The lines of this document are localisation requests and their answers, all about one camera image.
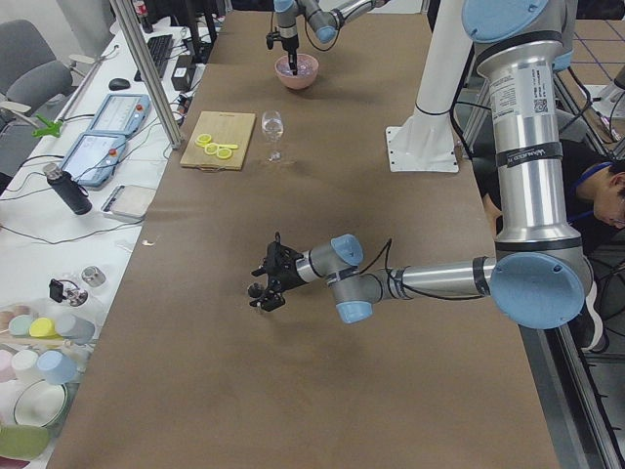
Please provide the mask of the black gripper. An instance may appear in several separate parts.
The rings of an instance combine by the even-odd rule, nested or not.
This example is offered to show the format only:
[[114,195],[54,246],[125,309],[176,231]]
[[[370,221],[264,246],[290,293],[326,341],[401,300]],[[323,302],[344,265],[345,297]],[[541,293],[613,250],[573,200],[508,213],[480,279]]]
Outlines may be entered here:
[[270,250],[265,264],[251,272],[253,277],[268,275],[268,288],[259,299],[259,307],[265,312],[272,312],[285,304],[281,292],[305,284],[297,271],[297,261],[303,259],[302,253],[291,248]]
[[296,27],[280,27],[278,29],[283,49],[287,52],[289,69],[293,75],[298,74],[298,30]]

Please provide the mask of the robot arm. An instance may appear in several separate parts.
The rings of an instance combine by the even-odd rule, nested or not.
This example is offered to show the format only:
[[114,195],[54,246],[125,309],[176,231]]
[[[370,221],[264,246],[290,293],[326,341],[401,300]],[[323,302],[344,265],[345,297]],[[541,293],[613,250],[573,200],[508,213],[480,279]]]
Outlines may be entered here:
[[282,45],[287,53],[288,65],[292,73],[298,75],[299,36],[297,18],[303,16],[316,38],[323,44],[336,39],[341,28],[348,22],[387,4],[384,0],[347,1],[343,5],[324,11],[318,1],[274,1],[273,12],[277,14],[277,27],[267,36],[267,46],[271,50],[275,42]]
[[570,57],[575,11],[572,1],[441,2],[413,113],[387,129],[393,171],[455,171],[450,116],[465,65],[476,64],[491,106],[503,209],[494,257],[369,272],[353,235],[305,252],[275,240],[258,270],[267,284],[249,287],[252,305],[272,311],[286,291],[324,279],[346,323],[369,318],[375,303],[417,296],[487,296],[534,329],[574,319],[593,274],[565,214],[554,72]]

